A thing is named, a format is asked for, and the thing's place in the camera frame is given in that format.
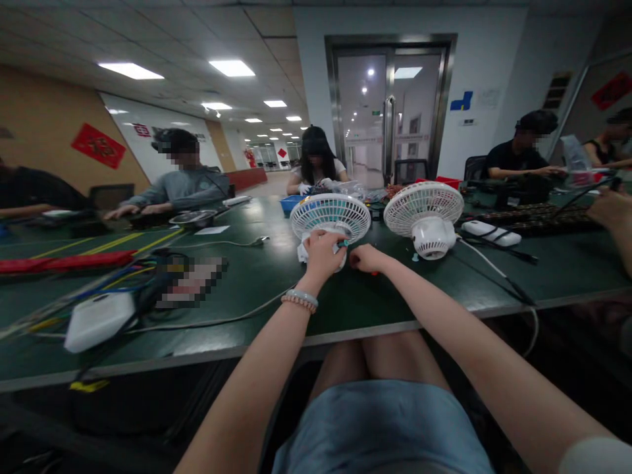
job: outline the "green workbench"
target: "green workbench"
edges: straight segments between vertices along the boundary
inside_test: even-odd
[[[226,257],[228,269],[197,308],[176,310],[166,324],[236,317],[296,283],[304,272],[296,255],[299,241],[281,210],[279,199],[278,196],[253,199],[221,215],[216,225],[230,226],[221,234],[174,237],[177,238],[175,246],[223,240],[248,243],[258,236],[269,236],[270,240],[262,247],[253,248],[218,244],[179,250],[200,259]],[[570,197],[564,196],[553,200],[562,203],[568,199]],[[136,242],[124,242],[111,251],[139,248],[141,243],[146,244],[146,241],[170,232],[174,231],[147,232]],[[117,234],[109,239],[121,236]],[[382,222],[373,222],[358,244],[366,242],[414,269],[480,318],[508,315],[524,309],[511,291],[504,289],[502,279],[461,244],[441,260],[415,263],[411,260],[411,240],[393,234]],[[44,243],[0,245],[0,257],[7,258],[16,250],[19,250],[17,257],[31,257],[37,253],[36,249],[47,251],[50,242]],[[85,244],[89,244],[88,249],[94,248],[99,243],[86,242],[74,250]],[[59,240],[55,242],[58,247],[63,244]],[[603,299],[632,287],[614,243],[605,231],[528,238],[520,243],[519,249],[539,257],[539,264],[534,266],[490,248],[482,251],[518,283],[539,308]],[[86,279],[89,276],[65,276],[50,281],[36,278],[35,281],[0,284],[0,323],[4,326],[43,306],[51,298],[80,288]],[[307,330],[307,346],[419,327],[404,300],[385,277],[359,273],[348,266],[327,282],[319,301],[318,313]],[[91,373],[104,377],[239,356],[277,307],[275,302],[255,317],[237,323],[125,336],[126,339]],[[62,340],[23,336],[0,342],[0,358],[3,360],[0,391],[6,392],[71,381],[78,368],[89,360],[90,352],[71,355],[63,349]]]

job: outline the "ceiling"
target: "ceiling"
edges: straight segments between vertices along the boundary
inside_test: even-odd
[[[221,121],[250,136],[309,124],[292,6],[526,5],[525,0],[0,0],[0,64]],[[632,0],[531,0],[545,15],[611,13]],[[241,59],[255,73],[227,78],[209,59]],[[133,62],[165,77],[137,81],[97,66]],[[264,100],[283,100],[271,109]],[[299,115],[302,122],[285,117]],[[261,124],[244,119],[257,117]]]

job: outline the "office chair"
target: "office chair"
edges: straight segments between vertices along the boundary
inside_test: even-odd
[[[463,174],[464,181],[480,180],[487,178],[487,170],[485,167],[485,159],[487,155],[470,157],[465,160],[465,172]]]
[[[395,160],[395,184],[411,184],[428,179],[428,161],[425,159]]]
[[[134,184],[106,184],[92,186],[88,197],[92,209],[110,211],[116,209],[119,203],[130,199],[134,195]]]

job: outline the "hand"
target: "hand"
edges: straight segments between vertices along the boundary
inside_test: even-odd
[[[549,174],[565,174],[566,171],[560,167],[544,167],[533,171],[535,174],[541,176],[548,176]]]
[[[108,212],[106,215],[103,216],[103,218],[106,221],[111,221],[111,220],[116,221],[117,219],[120,219],[121,217],[123,217],[125,214],[138,214],[139,211],[140,211],[140,207],[135,206],[133,204],[128,204],[125,206],[121,206],[114,211]]]
[[[384,265],[390,257],[380,252],[371,244],[364,244],[357,247],[350,254],[349,263],[351,268],[366,273],[382,272]]]
[[[311,191],[311,186],[309,184],[301,183],[298,185],[298,192],[301,196],[309,194],[310,191]]]
[[[606,186],[599,188],[600,195],[591,208],[588,217],[608,230],[616,230],[632,223],[632,197],[612,191]]]
[[[147,215],[147,214],[162,214],[162,213],[169,212],[169,211],[173,211],[173,204],[172,203],[152,204],[152,205],[148,205],[147,207],[145,207],[145,209],[143,209],[141,214],[143,214],[143,215]]]
[[[338,270],[342,259],[347,254],[347,247],[340,248],[336,253],[333,247],[346,238],[342,234],[334,234],[322,229],[314,230],[309,238],[303,241],[303,246],[309,256],[305,275],[321,283],[327,281]]]

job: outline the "paper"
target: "paper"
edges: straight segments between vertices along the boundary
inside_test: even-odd
[[[221,234],[224,232],[229,226],[222,227],[207,227],[205,229],[197,231],[194,235],[214,235]]]

